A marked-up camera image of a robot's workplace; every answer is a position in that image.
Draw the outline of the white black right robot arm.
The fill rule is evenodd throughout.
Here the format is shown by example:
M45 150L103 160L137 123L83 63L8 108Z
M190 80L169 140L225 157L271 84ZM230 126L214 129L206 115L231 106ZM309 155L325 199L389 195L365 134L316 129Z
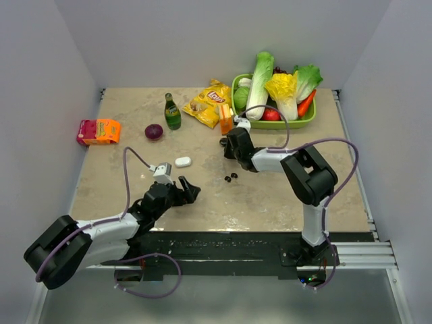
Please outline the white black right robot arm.
M316 265L325 256L328 237L327 206L338 177L313 145L294 150L255 147L248 130L234 128L220 140L224 157L236 160L254 173L277 172L287 177L296 198L303 204L302 260Z

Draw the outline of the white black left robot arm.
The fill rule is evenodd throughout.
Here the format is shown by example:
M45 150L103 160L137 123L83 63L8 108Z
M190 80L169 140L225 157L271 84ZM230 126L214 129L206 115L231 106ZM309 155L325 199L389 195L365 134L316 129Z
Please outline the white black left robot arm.
M24 260L36 281L50 290L88 266L107 261L132 265L140 256L133 242L154 228L168 209L194 203L200 191L181 176L171 184L155 182L124 214L95 221L61 216L27 248Z

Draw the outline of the black earbud charging case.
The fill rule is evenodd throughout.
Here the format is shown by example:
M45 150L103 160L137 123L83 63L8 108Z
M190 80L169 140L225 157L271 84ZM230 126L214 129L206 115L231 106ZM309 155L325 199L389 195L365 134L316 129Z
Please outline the black earbud charging case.
M220 141L219 141L219 143L220 143L221 146L226 146L226 145L227 145L227 142L228 142L227 137L223 137L223 138L221 138Z

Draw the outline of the white earbud charging case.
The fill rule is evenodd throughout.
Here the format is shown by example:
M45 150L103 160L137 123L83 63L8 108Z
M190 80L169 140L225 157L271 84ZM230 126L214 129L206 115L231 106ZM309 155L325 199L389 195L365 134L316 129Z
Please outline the white earbud charging case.
M192 159L190 157L179 157L174 161L174 164L178 168L189 167L192 164Z

